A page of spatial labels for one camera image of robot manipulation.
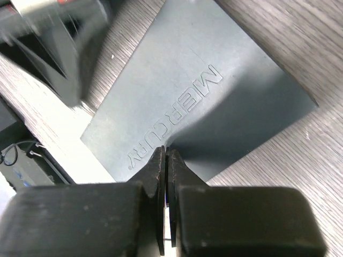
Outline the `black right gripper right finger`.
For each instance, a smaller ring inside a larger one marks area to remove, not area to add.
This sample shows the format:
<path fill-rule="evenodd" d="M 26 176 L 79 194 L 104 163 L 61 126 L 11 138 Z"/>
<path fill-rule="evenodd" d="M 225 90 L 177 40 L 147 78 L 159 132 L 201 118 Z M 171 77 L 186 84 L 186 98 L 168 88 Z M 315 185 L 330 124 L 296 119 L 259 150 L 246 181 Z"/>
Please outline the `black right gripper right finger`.
<path fill-rule="evenodd" d="M 167 155 L 171 245 L 177 256 L 325 256 L 310 204 L 295 188 L 210 186 Z"/>

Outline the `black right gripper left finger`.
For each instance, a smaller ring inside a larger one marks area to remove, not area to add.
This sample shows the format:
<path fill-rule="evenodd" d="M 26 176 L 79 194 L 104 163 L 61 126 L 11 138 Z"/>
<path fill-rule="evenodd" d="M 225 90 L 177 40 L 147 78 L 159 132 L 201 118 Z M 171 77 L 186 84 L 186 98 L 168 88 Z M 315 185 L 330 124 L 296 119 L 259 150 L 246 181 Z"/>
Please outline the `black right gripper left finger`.
<path fill-rule="evenodd" d="M 19 190 L 1 216 L 1 256 L 163 256 L 164 147 L 122 183 Z"/>

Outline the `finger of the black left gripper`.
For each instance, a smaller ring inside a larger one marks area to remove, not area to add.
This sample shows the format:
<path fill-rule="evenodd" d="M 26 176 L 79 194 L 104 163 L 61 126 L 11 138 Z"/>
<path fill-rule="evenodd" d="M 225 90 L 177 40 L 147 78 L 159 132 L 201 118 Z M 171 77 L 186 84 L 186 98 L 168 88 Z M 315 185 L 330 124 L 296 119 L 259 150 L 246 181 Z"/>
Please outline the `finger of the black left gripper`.
<path fill-rule="evenodd" d="M 87 94 L 110 25 L 109 1 L 1 1 L 1 56 L 68 107 Z"/>

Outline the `dark grey network switch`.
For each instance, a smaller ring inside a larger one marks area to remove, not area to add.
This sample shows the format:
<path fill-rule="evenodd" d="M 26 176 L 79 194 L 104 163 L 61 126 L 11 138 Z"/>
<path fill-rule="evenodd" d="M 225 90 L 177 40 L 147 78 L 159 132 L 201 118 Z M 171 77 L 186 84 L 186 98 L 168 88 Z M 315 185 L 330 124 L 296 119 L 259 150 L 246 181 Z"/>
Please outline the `dark grey network switch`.
<path fill-rule="evenodd" d="M 160 146 L 207 181 L 315 108 L 215 1 L 166 1 L 81 140 L 118 182 Z"/>

